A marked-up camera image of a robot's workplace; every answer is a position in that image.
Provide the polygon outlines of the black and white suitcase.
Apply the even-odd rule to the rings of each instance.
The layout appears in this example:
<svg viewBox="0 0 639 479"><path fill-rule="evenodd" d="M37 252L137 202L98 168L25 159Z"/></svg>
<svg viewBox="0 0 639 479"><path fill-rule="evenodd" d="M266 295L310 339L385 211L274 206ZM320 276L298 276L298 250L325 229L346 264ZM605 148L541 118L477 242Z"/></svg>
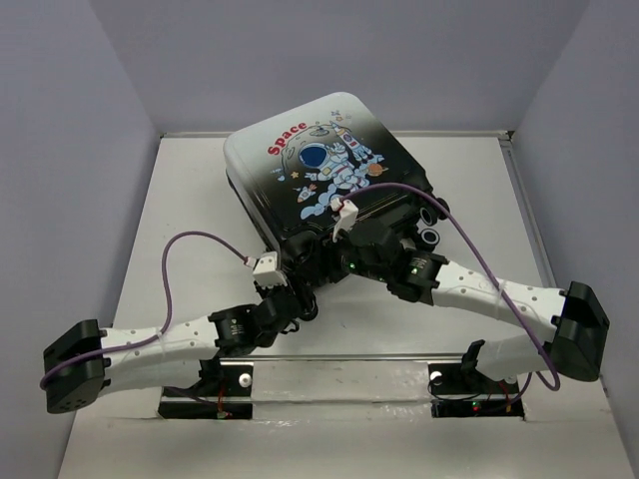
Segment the black and white suitcase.
<svg viewBox="0 0 639 479"><path fill-rule="evenodd" d="M335 92L238 130L223 145L226 174L287 275L319 287L344 274L330 264L333 199L354 194L360 219L434 250L442 216L402 189L432 194L424 167L355 95Z"/></svg>

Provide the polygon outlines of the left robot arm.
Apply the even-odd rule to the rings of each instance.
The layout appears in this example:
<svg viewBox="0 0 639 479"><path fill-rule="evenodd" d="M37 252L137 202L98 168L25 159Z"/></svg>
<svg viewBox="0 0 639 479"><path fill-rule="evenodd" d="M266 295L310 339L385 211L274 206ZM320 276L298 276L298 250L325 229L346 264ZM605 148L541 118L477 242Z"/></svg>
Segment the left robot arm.
<svg viewBox="0 0 639 479"><path fill-rule="evenodd" d="M212 312L166 329L102 328L82 320L43 352L40 387L46 410L65 414L114 392L153 387L193 387L201 394L221 382L218 364L271 347L279 335L299 330L318 315L306 285L260 288L258 304Z"/></svg>

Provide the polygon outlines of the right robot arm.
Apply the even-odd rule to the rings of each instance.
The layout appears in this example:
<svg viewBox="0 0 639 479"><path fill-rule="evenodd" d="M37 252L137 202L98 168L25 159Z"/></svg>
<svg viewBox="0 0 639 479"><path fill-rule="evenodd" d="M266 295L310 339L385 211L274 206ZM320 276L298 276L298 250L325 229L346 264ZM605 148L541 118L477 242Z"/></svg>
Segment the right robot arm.
<svg viewBox="0 0 639 479"><path fill-rule="evenodd" d="M404 246L377 220L339 231L334 246L346 272L381 281L402 300L522 328L518 336L478 339L468 346L459 378L469 390L544 370L582 382L600 376L610 320L585 283L573 281L560 289L490 279L440 254Z"/></svg>

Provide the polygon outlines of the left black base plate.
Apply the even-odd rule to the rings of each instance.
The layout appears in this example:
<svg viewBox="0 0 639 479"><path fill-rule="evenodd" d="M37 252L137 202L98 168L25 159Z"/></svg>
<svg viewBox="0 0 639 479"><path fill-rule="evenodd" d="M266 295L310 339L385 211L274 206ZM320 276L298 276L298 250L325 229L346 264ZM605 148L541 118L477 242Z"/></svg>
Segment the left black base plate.
<svg viewBox="0 0 639 479"><path fill-rule="evenodd" d="M203 363L193 385L162 389L158 415L164 419L251 420L253 376L252 362Z"/></svg>

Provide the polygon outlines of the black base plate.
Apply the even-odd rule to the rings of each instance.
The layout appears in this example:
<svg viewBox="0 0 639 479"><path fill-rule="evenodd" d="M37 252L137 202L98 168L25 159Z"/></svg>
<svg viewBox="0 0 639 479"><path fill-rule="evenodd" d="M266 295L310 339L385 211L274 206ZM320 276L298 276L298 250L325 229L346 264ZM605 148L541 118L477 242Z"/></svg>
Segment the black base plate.
<svg viewBox="0 0 639 479"><path fill-rule="evenodd" d="M251 420L253 376L252 362L203 363L193 385L162 389L158 415L164 419Z"/></svg>
<svg viewBox="0 0 639 479"><path fill-rule="evenodd" d="M427 392L435 419L525 417L517 382L495 382L474 372L466 374L456 362L428 366Z"/></svg>

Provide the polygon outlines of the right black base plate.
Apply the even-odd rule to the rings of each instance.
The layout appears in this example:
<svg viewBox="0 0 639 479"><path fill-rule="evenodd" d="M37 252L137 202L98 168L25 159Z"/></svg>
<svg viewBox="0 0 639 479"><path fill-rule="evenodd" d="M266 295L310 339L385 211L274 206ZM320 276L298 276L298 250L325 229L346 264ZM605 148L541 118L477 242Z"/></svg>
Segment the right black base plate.
<svg viewBox="0 0 639 479"><path fill-rule="evenodd" d="M525 417L517 382L495 382L474 372L466 374L456 362L428 366L427 392L435 419Z"/></svg>

